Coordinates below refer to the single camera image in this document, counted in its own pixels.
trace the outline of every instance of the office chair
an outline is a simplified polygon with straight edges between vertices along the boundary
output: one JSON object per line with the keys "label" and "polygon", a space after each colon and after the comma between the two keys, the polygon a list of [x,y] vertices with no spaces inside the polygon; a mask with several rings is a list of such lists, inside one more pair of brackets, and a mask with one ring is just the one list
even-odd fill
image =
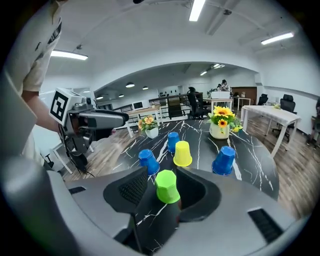
{"label": "office chair", "polygon": [[[280,99],[280,106],[282,110],[286,110],[288,112],[291,112],[293,114],[297,114],[297,112],[294,112],[295,107],[296,107],[296,103],[294,102],[294,97],[292,95],[288,95],[288,94],[284,94],[283,98]],[[289,124],[284,136],[288,139],[288,142],[290,141],[290,133],[289,133],[289,129],[293,129],[295,128],[294,124]],[[278,131],[280,133],[281,129],[280,128],[275,128],[272,129],[272,132],[274,131]]]}
{"label": "office chair", "polygon": [[266,104],[268,101],[268,95],[267,94],[261,94],[261,97],[259,98],[258,106],[262,106],[263,104]]}
{"label": "office chair", "polygon": [[197,97],[198,101],[199,101],[199,106],[197,104],[196,95],[195,95],[194,92],[189,92],[188,91],[187,97],[188,97],[188,100],[189,100],[190,105],[191,105],[191,110],[190,110],[189,117],[192,117],[193,119],[199,118],[199,119],[203,120],[204,119],[203,116],[205,114],[208,114],[210,111],[204,109],[204,100],[203,100],[202,96],[199,95]]}

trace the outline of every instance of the blue cup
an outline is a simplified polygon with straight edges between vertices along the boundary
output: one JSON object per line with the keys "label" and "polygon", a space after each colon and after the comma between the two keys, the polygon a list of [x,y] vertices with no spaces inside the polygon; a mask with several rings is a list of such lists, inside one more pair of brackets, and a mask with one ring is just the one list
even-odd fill
{"label": "blue cup", "polygon": [[179,134],[177,132],[174,131],[168,134],[168,151],[170,153],[176,152],[176,143],[179,141]]}
{"label": "blue cup", "polygon": [[148,175],[157,173],[160,169],[160,164],[157,162],[154,153],[150,149],[141,150],[139,153],[140,166],[148,168]]}
{"label": "blue cup", "polygon": [[236,151],[229,146],[223,146],[212,162],[212,170],[219,175],[229,175],[232,172],[232,164],[234,162]]}

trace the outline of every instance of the cup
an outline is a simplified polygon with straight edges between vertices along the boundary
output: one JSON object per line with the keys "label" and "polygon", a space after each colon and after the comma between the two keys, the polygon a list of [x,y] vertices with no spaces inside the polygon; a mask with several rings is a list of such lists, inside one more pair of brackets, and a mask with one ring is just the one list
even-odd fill
{"label": "cup", "polygon": [[175,144],[173,162],[176,166],[187,167],[192,163],[189,143],[182,140]]}
{"label": "cup", "polygon": [[176,143],[179,141],[179,134],[177,132],[174,131],[168,134],[168,151],[170,153],[176,152]]}
{"label": "cup", "polygon": [[235,159],[236,151],[229,146],[223,146],[212,162],[212,171],[219,175],[229,175],[232,172],[232,164]]}
{"label": "cup", "polygon": [[160,164],[150,149],[141,150],[138,157],[140,159],[140,166],[147,166],[148,175],[153,175],[159,171]]}
{"label": "cup", "polygon": [[172,170],[163,170],[155,178],[156,195],[165,204],[173,204],[180,199],[177,177]]}

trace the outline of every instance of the flower vase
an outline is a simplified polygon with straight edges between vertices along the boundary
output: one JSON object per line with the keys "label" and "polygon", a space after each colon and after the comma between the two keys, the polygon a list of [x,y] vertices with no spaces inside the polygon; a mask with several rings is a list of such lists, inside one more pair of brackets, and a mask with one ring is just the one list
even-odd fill
{"label": "flower vase", "polygon": [[230,130],[229,125],[227,125],[224,128],[220,128],[219,125],[212,122],[210,124],[209,132],[211,136],[214,137],[215,139],[224,140],[229,137],[229,130]]}
{"label": "flower vase", "polygon": [[158,136],[159,134],[159,129],[158,127],[155,127],[151,130],[145,130],[145,134],[150,138],[150,139],[154,139],[155,137]]}

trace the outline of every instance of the green cup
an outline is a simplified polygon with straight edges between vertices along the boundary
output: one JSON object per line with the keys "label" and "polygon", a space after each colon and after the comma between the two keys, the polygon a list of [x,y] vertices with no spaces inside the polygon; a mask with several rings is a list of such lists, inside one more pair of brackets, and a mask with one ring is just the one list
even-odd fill
{"label": "green cup", "polygon": [[163,170],[155,178],[156,195],[165,204],[173,204],[180,199],[177,177],[172,170]]}

